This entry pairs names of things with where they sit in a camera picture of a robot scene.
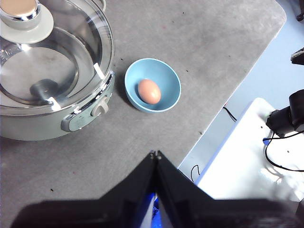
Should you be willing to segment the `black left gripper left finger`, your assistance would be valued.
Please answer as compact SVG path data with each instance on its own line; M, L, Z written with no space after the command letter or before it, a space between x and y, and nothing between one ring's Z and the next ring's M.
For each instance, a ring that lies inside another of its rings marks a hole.
M13 228L140 228L152 219L157 152L150 152L99 199L52 200L25 206Z

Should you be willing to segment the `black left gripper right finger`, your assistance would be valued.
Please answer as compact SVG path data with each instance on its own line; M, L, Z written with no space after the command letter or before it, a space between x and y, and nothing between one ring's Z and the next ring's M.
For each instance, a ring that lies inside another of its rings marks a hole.
M155 153L157 194L175 228L302 228L304 220L284 201L214 199Z

